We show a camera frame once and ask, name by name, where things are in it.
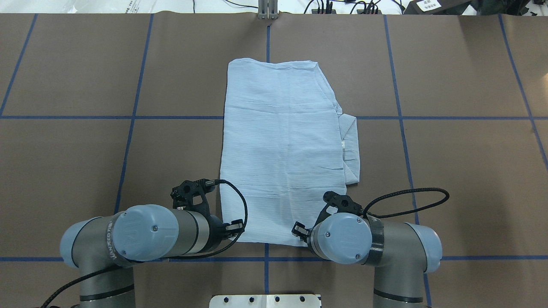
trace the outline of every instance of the white floor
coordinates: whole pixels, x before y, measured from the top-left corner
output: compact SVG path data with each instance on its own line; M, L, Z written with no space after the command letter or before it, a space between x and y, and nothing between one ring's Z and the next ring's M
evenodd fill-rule
M407 6L409 0L395 0ZM238 13L257 12L254 8L239 7L225 0L195 0L196 13ZM257 0L233 0L233 2L257 6ZM278 9L282 12L302 14L309 0L279 0ZM334 2L333 9L337 14L348 14L354 4ZM381 0L378 3L383 14L401 14L399 5L393 0ZM318 7L316 1L312 2L307 13ZM548 15L548 7L535 5L531 0L527 5L529 12L538 15ZM170 10L178 13L192 13L192 0L0 0L0 13L155 13ZM476 15L476 11L469 7L463 15Z

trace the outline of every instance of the brown table surface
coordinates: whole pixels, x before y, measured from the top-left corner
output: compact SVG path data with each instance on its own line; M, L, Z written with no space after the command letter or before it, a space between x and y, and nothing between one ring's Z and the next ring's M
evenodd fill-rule
M73 223L170 207L171 187L217 178L227 64L250 57L319 62L359 119L354 200L411 186L451 193L418 215L443 242L429 303L547 307L547 26L539 16L0 15L0 306L39 306L78 276L59 257ZM209 198L220 214L218 193ZM401 196L377 212L412 207ZM371 306L373 268L310 257L238 243L215 262L139 265L138 307L300 292L326 308ZM77 287L53 302L76 303Z

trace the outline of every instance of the light blue cloth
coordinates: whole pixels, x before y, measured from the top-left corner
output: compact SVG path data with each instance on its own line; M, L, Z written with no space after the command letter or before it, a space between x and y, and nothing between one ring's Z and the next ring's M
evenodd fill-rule
M242 242L304 246L295 221L313 226L323 194L359 181L356 118L343 114L318 63L253 59L229 63L221 178L249 208ZM221 185L224 221L243 217L242 202Z

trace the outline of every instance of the light blue joint cap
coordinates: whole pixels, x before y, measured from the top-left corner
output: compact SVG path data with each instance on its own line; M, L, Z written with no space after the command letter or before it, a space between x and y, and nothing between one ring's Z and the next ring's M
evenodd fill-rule
M151 261L167 254L179 236L179 223L167 208L156 204L133 206L114 223L112 241L124 258Z
M70 226L67 231L63 234L63 237L61 238L61 243L59 244L59 252L61 253L61 257L63 258L63 261L66 265L70 267L74 267L75 269L78 268L76 264L74 264L74 260L72 260L72 246L74 245L74 241L76 240L76 237L80 233L80 230L82 230L85 225L88 224L88 222L96 219L101 218L99 217L93 217L91 219L80 221L79 223L75 223L72 226Z
M335 213L321 222L318 244L323 254L340 264L364 259L373 242L371 229L362 218L350 213Z
M442 242L439 240L438 234L427 226L406 224L415 230L420 242L423 244L426 253L426 271L424 272L432 273L436 271L443 256Z

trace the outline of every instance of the gray robot arm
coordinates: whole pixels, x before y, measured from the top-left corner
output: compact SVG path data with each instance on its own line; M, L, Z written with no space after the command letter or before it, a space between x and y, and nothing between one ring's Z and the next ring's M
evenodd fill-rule
M375 267L374 308L425 307L423 273L438 269L442 245L431 228L393 223L364 213L349 196L324 195L327 205L314 227L299 222L293 234L320 258ZM335 207L337 213L327 213Z
M205 194L221 182L225 181L183 182L172 190L174 209L155 204L133 206L69 227L61 239L60 252L65 263L79 269L81 277L115 267L80 283L80 308L135 307L132 266L209 252L223 239L239 236L247 215L245 221L223 224L209 213ZM198 196L202 203L192 204Z

